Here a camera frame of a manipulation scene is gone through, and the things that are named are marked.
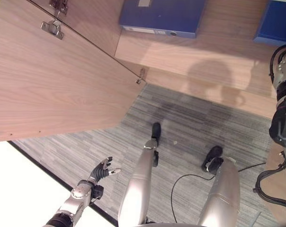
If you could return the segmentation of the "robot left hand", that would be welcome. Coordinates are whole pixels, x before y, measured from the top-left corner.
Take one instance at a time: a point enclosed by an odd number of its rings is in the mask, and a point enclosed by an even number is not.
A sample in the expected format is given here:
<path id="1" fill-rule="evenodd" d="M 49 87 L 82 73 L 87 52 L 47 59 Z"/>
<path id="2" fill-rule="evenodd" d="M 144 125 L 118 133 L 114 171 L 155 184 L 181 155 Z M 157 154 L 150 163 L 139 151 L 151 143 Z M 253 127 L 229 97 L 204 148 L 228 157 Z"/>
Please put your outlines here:
<path id="1" fill-rule="evenodd" d="M 101 179 L 115 175 L 121 172 L 121 168 L 109 169 L 108 167 L 111 165 L 113 157 L 107 157 L 102 160 L 90 173 L 88 177 L 88 181 L 97 184 Z"/>

